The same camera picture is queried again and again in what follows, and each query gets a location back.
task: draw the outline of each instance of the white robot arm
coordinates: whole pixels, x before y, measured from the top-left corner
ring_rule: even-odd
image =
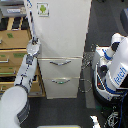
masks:
[[[33,45],[29,42],[27,51],[16,76],[14,87],[3,94],[0,101],[0,128],[20,128],[28,113],[30,92],[33,78],[37,67],[36,55],[39,51],[40,42]]]

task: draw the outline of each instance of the white cabinet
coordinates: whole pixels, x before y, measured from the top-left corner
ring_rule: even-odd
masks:
[[[77,97],[91,0],[31,0],[30,2],[36,35],[41,41],[38,61],[46,96],[50,99]],[[48,16],[40,16],[38,12],[41,9],[38,4],[49,12]],[[27,0],[25,6],[29,18]]]

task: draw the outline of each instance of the drawer handle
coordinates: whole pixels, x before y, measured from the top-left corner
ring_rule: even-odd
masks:
[[[6,88],[6,86],[2,86],[1,87],[1,89],[0,89],[1,92],[5,92],[6,91],[6,89],[3,89],[3,88]]]
[[[9,59],[7,59],[6,61],[0,61],[0,63],[8,63]]]
[[[0,75],[13,75],[16,74],[16,71],[14,72],[0,72]]]
[[[57,84],[65,84],[67,82],[69,82],[70,80],[67,79],[58,79],[58,80],[52,80],[52,82],[55,82]]]
[[[55,64],[55,65],[58,65],[58,66],[61,66],[61,65],[68,64],[68,63],[70,63],[70,62],[71,62],[71,60],[67,60],[66,62],[63,62],[63,63],[57,63],[57,62],[51,61],[50,63]]]

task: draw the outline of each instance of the floor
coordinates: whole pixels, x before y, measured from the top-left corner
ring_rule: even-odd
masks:
[[[94,52],[95,46],[109,46],[111,36],[118,32],[127,36],[120,22],[120,12],[128,7],[128,1],[121,0],[92,0],[89,31],[85,45],[85,58]],[[101,128],[106,121],[101,113],[100,106],[93,96],[91,86],[90,67],[83,60],[80,79],[80,90],[77,99],[29,98],[30,114],[22,123],[22,128],[36,128],[43,125],[79,125],[82,128],[92,128],[91,115],[98,117]]]

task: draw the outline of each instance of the white robot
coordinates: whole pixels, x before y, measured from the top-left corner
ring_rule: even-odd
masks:
[[[96,47],[92,69],[96,96],[105,103],[117,104],[128,89],[128,37],[116,33],[110,47]]]

